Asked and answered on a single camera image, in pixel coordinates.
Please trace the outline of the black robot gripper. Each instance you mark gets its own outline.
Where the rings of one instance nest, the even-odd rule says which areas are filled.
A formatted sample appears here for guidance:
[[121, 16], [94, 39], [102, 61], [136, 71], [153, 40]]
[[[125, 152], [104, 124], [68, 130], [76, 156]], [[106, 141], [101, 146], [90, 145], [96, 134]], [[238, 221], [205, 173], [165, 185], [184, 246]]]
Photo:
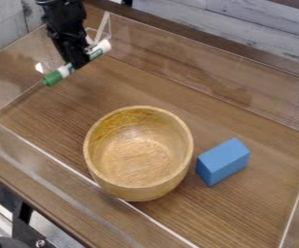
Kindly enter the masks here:
[[44, 9], [42, 19], [65, 62], [81, 69], [90, 62], [84, 0], [36, 0], [36, 4]]

